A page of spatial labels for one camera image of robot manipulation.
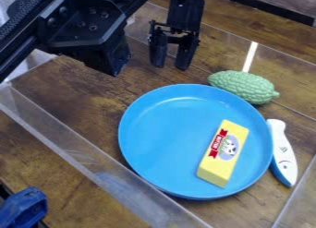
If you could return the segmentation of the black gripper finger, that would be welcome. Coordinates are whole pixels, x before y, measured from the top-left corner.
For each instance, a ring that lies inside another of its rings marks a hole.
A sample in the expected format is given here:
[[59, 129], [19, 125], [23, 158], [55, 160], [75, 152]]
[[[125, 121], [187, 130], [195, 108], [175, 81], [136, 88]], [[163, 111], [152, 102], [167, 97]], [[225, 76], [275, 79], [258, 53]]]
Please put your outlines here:
[[177, 58], [176, 58], [176, 67], [181, 70], [187, 70], [192, 64], [193, 57], [199, 48], [199, 36], [188, 34], [181, 37]]
[[157, 67], [164, 67], [167, 62], [168, 36], [161, 32], [150, 35], [150, 63]]

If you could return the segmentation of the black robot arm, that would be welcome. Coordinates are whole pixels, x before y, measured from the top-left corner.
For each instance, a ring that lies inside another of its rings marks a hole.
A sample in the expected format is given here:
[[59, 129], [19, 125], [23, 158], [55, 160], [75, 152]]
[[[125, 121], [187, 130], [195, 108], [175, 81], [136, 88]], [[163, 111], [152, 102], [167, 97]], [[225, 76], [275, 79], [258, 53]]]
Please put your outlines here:
[[[34, 50], [66, 55], [117, 76], [132, 52], [128, 19], [149, 0], [15, 0], [0, 26], [0, 82]], [[167, 22], [150, 22], [150, 63], [163, 67], [168, 46], [179, 45], [176, 67], [185, 70], [199, 48], [205, 0], [171, 0]]]

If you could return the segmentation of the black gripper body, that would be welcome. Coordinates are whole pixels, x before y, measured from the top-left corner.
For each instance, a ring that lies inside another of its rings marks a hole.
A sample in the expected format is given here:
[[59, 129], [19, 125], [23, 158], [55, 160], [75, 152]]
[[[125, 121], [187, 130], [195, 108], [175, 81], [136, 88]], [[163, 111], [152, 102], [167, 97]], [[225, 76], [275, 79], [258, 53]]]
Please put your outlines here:
[[150, 37], [163, 37], [169, 32], [197, 40], [204, 6], [205, 0], [171, 0], [167, 23], [150, 22]]

